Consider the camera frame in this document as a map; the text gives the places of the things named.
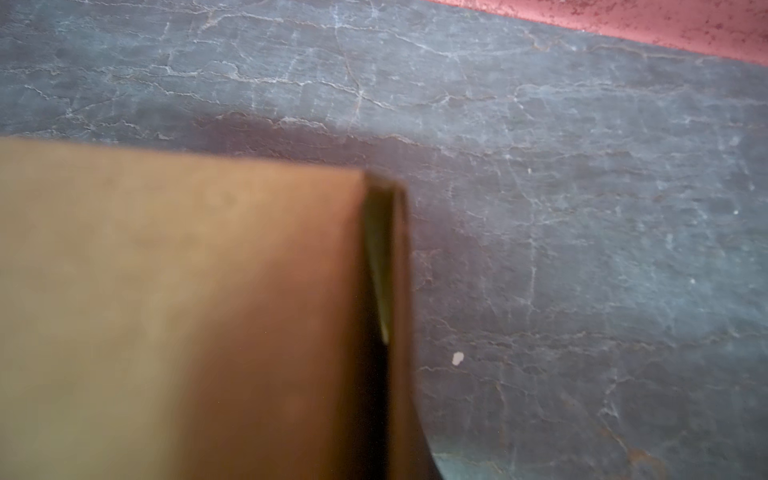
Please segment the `brown cardboard box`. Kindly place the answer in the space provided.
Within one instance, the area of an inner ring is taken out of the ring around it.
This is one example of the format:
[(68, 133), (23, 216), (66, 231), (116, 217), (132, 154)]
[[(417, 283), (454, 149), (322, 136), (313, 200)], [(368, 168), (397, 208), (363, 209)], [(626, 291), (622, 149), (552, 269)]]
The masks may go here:
[(1, 142), (5, 479), (436, 479), (412, 339), (393, 180)]

